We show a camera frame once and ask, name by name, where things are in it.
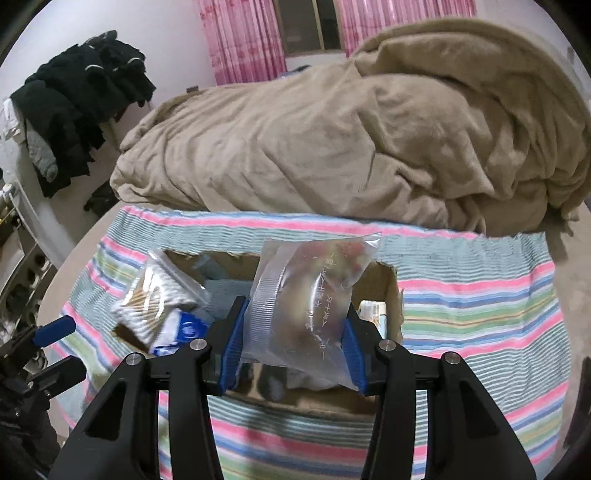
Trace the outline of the capybara tissue pack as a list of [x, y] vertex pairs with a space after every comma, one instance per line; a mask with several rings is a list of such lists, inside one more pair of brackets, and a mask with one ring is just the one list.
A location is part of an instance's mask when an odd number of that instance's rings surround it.
[[373, 323], [383, 339], [388, 337], [388, 311], [385, 302], [363, 300], [358, 315], [362, 320]]

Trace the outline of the cotton swab bag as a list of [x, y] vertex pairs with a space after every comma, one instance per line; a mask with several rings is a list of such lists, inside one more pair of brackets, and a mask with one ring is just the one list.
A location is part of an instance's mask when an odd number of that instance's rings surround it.
[[211, 294], [177, 267], [162, 250], [151, 250], [145, 263], [111, 307], [118, 325], [129, 330], [146, 349], [155, 342], [164, 321], [175, 310], [205, 306]]

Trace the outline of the clear zip bag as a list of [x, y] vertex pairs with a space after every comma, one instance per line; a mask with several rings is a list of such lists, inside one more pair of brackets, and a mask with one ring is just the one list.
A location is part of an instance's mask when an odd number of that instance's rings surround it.
[[342, 332], [353, 286], [380, 243], [380, 234], [266, 240], [245, 311], [242, 359], [352, 388]]

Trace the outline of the blue tissue pack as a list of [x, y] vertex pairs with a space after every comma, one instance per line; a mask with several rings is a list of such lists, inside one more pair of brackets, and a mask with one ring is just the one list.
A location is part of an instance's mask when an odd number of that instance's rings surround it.
[[175, 353], [194, 339], [203, 338], [208, 330], [207, 323], [190, 312], [174, 309], [166, 317], [162, 328], [152, 341], [149, 353], [156, 357]]

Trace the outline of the striped towel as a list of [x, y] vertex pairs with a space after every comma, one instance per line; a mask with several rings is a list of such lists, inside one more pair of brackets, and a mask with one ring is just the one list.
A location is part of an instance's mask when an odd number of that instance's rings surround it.
[[[259, 253], [266, 239], [308, 241], [382, 232], [377, 260], [394, 267], [403, 291], [403, 345], [439, 358], [458, 352], [477, 375], [544, 479], [557, 449], [571, 352], [543, 233], [487, 238], [392, 223], [312, 215], [154, 212], [126, 206], [102, 236], [62, 303], [74, 334], [46, 350], [87, 369], [58, 397], [75, 426], [106, 378], [130, 352], [115, 338], [111, 305], [149, 250]], [[373, 419], [312, 419], [227, 395], [209, 401], [225, 479], [359, 479]]]

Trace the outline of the cardboard box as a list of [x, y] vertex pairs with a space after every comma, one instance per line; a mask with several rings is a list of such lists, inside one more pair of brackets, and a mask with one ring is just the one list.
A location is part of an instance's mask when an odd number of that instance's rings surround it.
[[260, 255], [151, 252], [113, 312], [152, 352], [125, 358], [116, 389], [143, 409], [175, 388], [183, 413], [202, 417], [207, 396], [223, 395], [242, 365], [257, 364], [259, 392], [269, 400], [277, 387], [378, 395], [382, 337], [361, 317], [361, 297], [394, 275], [374, 261], [375, 251], [354, 238], [271, 241]]

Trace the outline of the grey socks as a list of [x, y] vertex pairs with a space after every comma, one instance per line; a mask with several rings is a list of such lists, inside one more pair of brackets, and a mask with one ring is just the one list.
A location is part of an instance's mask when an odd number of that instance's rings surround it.
[[204, 278], [202, 285], [211, 294], [211, 299], [205, 306], [193, 309], [191, 314], [207, 325], [228, 317], [235, 298], [249, 296], [252, 289], [252, 277], [239, 279], [235, 274], [229, 273], [228, 268], [223, 267], [211, 255], [204, 255], [197, 260], [193, 270]]

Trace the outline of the pile of black clothes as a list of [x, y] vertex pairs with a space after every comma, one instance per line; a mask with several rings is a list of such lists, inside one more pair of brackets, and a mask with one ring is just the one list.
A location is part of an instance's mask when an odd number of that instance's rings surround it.
[[25, 120], [29, 158], [44, 197], [88, 176], [100, 125], [152, 99], [145, 55], [107, 31], [41, 65], [10, 99]]

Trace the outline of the beige blanket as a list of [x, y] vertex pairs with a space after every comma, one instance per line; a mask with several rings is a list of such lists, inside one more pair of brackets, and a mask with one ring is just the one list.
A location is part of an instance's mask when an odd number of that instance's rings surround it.
[[590, 192], [574, 72], [541, 39], [476, 19], [392, 27], [341, 62], [172, 98], [120, 148], [120, 200], [188, 210], [504, 236]]

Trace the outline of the pink curtain left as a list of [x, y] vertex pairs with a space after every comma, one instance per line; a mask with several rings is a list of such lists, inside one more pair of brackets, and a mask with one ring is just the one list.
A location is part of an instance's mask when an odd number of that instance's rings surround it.
[[197, 12], [218, 85], [263, 82], [287, 71], [270, 0], [201, 0]]

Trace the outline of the pink curtain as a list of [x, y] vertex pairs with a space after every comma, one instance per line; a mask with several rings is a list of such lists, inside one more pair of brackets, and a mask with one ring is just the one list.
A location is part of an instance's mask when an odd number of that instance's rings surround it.
[[287, 71], [270, 0], [201, 0], [197, 12], [218, 85], [263, 82]]
[[473, 0], [335, 1], [342, 50], [349, 56], [367, 38], [394, 26], [441, 17], [475, 17]]

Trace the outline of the pink curtain right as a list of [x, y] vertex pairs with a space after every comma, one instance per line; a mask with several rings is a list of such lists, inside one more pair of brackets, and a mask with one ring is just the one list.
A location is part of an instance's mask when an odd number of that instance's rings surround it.
[[473, 0], [335, 1], [342, 50], [349, 56], [367, 38], [394, 26], [441, 17], [475, 17]]

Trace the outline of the window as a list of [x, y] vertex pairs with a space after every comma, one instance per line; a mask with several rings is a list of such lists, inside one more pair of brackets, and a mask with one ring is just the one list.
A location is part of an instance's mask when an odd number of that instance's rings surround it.
[[274, 0], [287, 57], [342, 52], [334, 0]]

